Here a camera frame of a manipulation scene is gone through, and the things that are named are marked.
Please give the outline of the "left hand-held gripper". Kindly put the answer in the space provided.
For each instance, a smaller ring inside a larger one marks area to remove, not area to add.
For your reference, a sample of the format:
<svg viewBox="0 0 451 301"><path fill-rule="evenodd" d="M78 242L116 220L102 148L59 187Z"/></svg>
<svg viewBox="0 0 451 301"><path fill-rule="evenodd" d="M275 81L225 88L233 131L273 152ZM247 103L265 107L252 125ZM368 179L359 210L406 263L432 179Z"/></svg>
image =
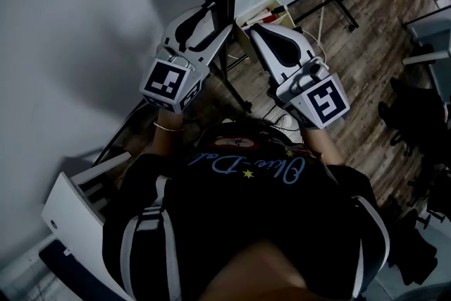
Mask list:
<svg viewBox="0 0 451 301"><path fill-rule="evenodd" d="M206 1L187 10L166 26L162 45L140 85L140 93L147 103L173 113L182 113L200 93L202 83L209 74L209 63L233 29L233 25L229 24L222 31L211 33L195 47L187 48L187 41L197 25L215 6L214 1Z"/></svg>

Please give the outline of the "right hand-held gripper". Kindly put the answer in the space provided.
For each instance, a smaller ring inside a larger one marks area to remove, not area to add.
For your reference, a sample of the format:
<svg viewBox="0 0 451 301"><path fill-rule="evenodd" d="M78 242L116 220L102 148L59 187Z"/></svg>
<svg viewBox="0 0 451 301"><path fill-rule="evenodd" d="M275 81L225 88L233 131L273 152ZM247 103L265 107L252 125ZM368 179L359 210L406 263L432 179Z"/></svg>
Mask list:
<svg viewBox="0 0 451 301"><path fill-rule="evenodd" d="M324 129L350 110L338 75L328 71L321 57L313 58L314 51L301 32L282 25L256 24L251 26L249 38L273 81L281 83L270 89L270 96L300 127Z"/></svg>

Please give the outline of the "person's left forearm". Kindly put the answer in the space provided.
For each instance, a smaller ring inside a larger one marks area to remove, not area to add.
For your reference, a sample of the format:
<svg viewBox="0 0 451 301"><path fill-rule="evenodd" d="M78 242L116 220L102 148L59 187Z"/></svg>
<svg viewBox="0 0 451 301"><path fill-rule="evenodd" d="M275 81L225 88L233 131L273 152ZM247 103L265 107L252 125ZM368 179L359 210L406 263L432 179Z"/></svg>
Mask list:
<svg viewBox="0 0 451 301"><path fill-rule="evenodd" d="M150 153L167 157L177 154L183 144L183 115L160 109L154 126Z"/></svg>

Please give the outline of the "person's right forearm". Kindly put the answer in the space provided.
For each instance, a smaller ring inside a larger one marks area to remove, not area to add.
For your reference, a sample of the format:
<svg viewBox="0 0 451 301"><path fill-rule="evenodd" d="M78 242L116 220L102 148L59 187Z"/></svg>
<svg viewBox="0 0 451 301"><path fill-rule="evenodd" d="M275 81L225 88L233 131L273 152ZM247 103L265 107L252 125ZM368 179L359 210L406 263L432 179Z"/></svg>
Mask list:
<svg viewBox="0 0 451 301"><path fill-rule="evenodd" d="M344 166L345 160L326 129L301 130L304 144L319 154L326 165Z"/></svg>

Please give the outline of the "thin white strip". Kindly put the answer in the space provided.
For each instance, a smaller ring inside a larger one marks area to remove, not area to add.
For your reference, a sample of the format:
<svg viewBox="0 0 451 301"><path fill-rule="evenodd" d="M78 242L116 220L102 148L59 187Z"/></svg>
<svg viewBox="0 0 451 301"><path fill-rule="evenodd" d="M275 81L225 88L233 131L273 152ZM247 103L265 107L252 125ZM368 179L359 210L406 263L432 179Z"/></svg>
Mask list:
<svg viewBox="0 0 451 301"><path fill-rule="evenodd" d="M325 6L323 6L321 8L321 13L320 13L320 21L319 21L319 31L318 31L318 37L317 40L319 42L319 46L322 47L322 42L321 42L321 36L322 36L322 30L323 30L323 19L324 19L324 11L325 11Z"/></svg>

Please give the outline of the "white shoe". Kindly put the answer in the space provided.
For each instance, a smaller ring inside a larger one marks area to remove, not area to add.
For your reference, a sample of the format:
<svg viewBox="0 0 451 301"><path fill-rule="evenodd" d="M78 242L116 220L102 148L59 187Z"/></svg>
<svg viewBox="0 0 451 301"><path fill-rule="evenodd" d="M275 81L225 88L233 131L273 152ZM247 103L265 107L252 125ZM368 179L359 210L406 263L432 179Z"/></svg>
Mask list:
<svg viewBox="0 0 451 301"><path fill-rule="evenodd" d="M271 127L281 131L291 142L303 143L299 125L290 114L283 114Z"/></svg>

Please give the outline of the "grey office desk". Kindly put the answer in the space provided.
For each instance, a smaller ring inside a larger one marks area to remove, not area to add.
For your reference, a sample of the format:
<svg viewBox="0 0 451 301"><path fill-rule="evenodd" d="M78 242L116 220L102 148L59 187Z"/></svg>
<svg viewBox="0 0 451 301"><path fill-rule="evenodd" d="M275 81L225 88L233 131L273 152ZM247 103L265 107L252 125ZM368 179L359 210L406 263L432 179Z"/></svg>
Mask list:
<svg viewBox="0 0 451 301"><path fill-rule="evenodd" d="M451 5L411 20L405 27L414 48L402 64L426 65L443 103L451 104Z"/></svg>

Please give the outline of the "black office chair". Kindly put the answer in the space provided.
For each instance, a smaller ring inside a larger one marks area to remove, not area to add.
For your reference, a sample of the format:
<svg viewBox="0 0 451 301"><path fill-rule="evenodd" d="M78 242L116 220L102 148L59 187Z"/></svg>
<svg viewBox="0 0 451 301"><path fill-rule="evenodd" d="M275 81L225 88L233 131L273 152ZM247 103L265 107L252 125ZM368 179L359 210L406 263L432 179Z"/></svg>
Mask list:
<svg viewBox="0 0 451 301"><path fill-rule="evenodd" d="M395 100L391 105L379 103L378 115L389 129L397 131L392 146L404 142L405 156L413 155L414 150L423 155L419 183L430 185L437 165L451 168L451 129L444 104L434 89L410 87L395 78L390 85Z"/></svg>

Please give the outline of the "black printed t-shirt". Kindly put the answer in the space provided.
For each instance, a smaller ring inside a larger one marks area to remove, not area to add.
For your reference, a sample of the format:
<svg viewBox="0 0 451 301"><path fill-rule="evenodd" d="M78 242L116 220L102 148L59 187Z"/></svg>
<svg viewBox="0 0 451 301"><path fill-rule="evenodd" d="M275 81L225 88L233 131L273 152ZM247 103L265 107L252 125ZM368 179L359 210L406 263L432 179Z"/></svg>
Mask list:
<svg viewBox="0 0 451 301"><path fill-rule="evenodd" d="M263 125L222 123L194 154L143 154L103 226L107 271L136 301L196 301L228 262L275 245L313 294L350 300L388 259L369 179Z"/></svg>

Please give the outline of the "white shelf unit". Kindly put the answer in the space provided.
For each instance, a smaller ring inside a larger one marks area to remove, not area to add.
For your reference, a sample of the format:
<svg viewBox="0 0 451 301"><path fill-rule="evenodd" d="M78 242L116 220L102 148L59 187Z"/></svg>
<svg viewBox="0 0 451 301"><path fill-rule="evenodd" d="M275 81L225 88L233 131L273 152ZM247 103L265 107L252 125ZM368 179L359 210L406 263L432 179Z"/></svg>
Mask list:
<svg viewBox="0 0 451 301"><path fill-rule="evenodd" d="M59 173L42 211L42 218L56 238L93 277L123 301L132 301L132 298L110 276L102 257L104 217L80 186L130 157L129 152L122 153L72 177Z"/></svg>

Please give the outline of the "dark blue divider panel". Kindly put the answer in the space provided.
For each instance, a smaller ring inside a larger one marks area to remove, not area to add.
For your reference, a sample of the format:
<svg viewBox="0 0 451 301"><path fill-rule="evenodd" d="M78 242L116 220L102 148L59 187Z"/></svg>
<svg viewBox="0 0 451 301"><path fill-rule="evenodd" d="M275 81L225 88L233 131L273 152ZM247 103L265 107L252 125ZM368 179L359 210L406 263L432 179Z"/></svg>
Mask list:
<svg viewBox="0 0 451 301"><path fill-rule="evenodd" d="M39 252L46 266L83 301L125 301L93 276L66 247L54 240Z"/></svg>

